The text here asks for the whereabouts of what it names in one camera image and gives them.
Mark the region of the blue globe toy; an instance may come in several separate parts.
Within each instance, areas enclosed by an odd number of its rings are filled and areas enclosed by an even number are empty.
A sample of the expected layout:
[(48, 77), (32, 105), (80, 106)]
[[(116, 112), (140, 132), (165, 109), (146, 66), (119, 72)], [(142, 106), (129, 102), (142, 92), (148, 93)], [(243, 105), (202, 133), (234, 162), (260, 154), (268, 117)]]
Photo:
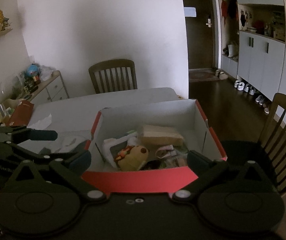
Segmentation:
[(40, 74), (40, 70), (36, 64), (29, 65), (25, 71), (25, 76), (30, 77), (30, 78), (39, 76), (39, 74)]

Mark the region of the red cardboard storage box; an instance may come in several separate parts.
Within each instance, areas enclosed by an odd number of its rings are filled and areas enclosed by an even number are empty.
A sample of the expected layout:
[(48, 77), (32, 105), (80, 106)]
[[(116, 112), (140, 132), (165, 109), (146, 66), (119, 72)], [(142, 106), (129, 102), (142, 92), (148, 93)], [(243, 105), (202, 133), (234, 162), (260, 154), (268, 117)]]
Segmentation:
[[(143, 125), (174, 127), (184, 137), (182, 146), (173, 146), (171, 155), (159, 159), (160, 145), (144, 145), (138, 136)], [(113, 168), (102, 154), (103, 141), (136, 131), (128, 145), (149, 150), (146, 164), (138, 171)], [(196, 100), (177, 100), (102, 109), (91, 129), (92, 163), (82, 179), (104, 193), (175, 192), (196, 180), (187, 166), (187, 154), (196, 151), (211, 160), (226, 159), (226, 153)]]

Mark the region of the white shoe cabinet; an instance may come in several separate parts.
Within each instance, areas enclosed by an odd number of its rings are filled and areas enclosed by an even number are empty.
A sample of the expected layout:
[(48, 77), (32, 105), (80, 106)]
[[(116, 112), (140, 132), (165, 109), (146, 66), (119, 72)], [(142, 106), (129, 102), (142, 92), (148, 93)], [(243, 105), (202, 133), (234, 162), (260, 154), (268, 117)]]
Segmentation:
[(271, 100), (286, 94), (286, 0), (216, 0), (219, 66)]

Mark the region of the white paper sheet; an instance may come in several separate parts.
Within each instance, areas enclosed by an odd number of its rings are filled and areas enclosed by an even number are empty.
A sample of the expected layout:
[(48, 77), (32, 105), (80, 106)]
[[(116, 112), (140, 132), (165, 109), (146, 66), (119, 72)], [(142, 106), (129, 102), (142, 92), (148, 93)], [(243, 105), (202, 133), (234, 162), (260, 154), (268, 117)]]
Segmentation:
[(44, 130), (48, 128), (52, 123), (52, 115), (49, 114), (46, 118), (37, 121), (34, 124), (28, 126), (30, 129)]

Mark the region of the dark entrance door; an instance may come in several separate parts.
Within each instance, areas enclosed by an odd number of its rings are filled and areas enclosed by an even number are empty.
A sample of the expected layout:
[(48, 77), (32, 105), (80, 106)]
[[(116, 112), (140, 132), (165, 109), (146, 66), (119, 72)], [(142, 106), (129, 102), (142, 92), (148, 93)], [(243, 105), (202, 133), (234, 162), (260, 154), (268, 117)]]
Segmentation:
[(214, 58), (214, 16), (212, 0), (183, 0), (188, 68), (212, 68)]

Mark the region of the beige sponge block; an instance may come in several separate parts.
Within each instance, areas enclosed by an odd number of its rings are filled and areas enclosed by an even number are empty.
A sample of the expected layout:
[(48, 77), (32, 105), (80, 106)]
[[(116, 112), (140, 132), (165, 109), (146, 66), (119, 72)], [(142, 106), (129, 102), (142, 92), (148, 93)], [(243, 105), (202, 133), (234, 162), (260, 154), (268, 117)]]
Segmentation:
[(143, 125), (138, 136), (144, 145), (182, 146), (184, 137), (174, 127)]

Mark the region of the small pink white bottle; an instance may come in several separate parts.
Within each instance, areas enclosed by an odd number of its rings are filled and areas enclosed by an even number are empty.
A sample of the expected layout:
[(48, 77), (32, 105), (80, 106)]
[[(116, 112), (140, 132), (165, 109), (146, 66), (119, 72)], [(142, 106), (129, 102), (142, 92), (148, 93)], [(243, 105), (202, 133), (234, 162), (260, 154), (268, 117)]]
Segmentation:
[(165, 158), (166, 156), (171, 155), (171, 152), (174, 151), (174, 147), (172, 145), (161, 146), (155, 152), (155, 156), (159, 159)]

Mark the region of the yellow plush toy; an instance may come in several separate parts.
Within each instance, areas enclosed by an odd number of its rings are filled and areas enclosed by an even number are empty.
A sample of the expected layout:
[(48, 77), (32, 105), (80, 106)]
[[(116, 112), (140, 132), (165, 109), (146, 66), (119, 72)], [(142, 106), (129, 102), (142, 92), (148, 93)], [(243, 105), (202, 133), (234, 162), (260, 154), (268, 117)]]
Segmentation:
[(138, 171), (147, 162), (149, 150), (144, 146), (128, 145), (115, 157), (114, 162), (123, 172)]

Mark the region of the white drawer cabinet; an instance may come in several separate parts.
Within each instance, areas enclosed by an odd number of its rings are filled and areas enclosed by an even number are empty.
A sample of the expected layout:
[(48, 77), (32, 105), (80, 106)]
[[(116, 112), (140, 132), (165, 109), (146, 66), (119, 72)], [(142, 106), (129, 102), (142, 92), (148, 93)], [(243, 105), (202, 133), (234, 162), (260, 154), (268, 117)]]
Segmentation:
[(33, 93), (23, 97), (24, 100), (31, 102), (35, 106), (68, 98), (69, 95), (59, 70), (55, 70), (50, 79), (41, 82)]

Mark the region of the dark wooden chair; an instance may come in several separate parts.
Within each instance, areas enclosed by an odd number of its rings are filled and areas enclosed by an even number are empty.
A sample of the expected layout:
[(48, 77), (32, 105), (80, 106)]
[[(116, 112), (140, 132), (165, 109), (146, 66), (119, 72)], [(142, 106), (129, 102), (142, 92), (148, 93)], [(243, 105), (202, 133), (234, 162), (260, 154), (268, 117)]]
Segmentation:
[(135, 63), (128, 59), (99, 62), (88, 69), (96, 94), (135, 90)]

